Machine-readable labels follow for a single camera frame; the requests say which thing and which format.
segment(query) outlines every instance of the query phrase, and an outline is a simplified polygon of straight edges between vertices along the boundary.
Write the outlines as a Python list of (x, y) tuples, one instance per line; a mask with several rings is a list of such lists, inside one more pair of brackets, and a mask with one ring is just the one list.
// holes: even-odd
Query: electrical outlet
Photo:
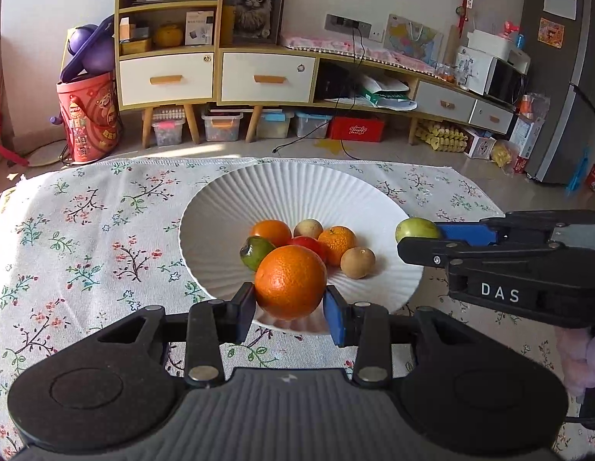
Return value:
[(325, 16), (325, 29), (337, 33), (348, 34), (349, 36), (353, 35), (357, 40), (360, 39), (360, 34), (362, 38), (368, 38), (371, 33), (371, 27), (372, 26), (367, 22), (349, 19), (348, 17), (332, 14), (327, 14)]
[(379, 43), (383, 42), (383, 35), (385, 34), (385, 30), (383, 27), (374, 27), (370, 28), (370, 36), (368, 37), (372, 41), (378, 41)]

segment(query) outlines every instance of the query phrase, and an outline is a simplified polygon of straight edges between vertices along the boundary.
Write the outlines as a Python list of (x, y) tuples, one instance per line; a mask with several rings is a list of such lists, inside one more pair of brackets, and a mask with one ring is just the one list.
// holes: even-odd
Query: orange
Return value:
[(286, 246), (291, 241), (291, 229), (280, 220), (263, 220), (253, 225), (249, 236), (266, 238), (274, 246)]
[(342, 256), (355, 247), (355, 234), (346, 227), (336, 226), (321, 232), (318, 238), (327, 249), (327, 262), (335, 267), (340, 266)]
[(326, 284), (325, 264), (317, 253), (290, 244), (263, 258), (255, 274), (255, 296), (273, 317), (293, 320), (319, 306)]

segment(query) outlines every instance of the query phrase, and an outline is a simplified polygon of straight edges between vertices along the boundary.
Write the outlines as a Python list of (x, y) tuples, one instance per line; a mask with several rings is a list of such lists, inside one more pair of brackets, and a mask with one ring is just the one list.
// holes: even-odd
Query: white drawer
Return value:
[(512, 112), (484, 101), (477, 101), (469, 123), (504, 135), (509, 130), (513, 117)]
[(419, 112), (464, 123), (469, 121), (475, 107), (474, 98), (424, 81), (419, 82), (415, 101)]
[(222, 102), (308, 102), (313, 57), (272, 53), (223, 54)]
[(212, 98), (213, 53), (120, 61), (123, 106)]

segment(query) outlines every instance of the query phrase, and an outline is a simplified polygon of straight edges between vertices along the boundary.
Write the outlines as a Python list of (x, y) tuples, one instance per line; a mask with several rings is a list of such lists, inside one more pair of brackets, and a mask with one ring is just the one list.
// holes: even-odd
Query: cat picture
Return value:
[(234, 7), (234, 43), (278, 43), (283, 0), (229, 1)]
[(268, 38), (272, 0), (236, 0), (234, 34), (247, 38)]

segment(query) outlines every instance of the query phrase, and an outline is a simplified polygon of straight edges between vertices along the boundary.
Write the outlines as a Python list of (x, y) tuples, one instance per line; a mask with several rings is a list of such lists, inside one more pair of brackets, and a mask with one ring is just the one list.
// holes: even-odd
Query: red fruit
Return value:
[(323, 263), (327, 263), (327, 251), (325, 249), (324, 244), (321, 244), (316, 239), (312, 237), (306, 237), (304, 235), (294, 237), (289, 244), (294, 244), (295, 246), (303, 246), (311, 251), (314, 251), (319, 255), (319, 258), (323, 260)]

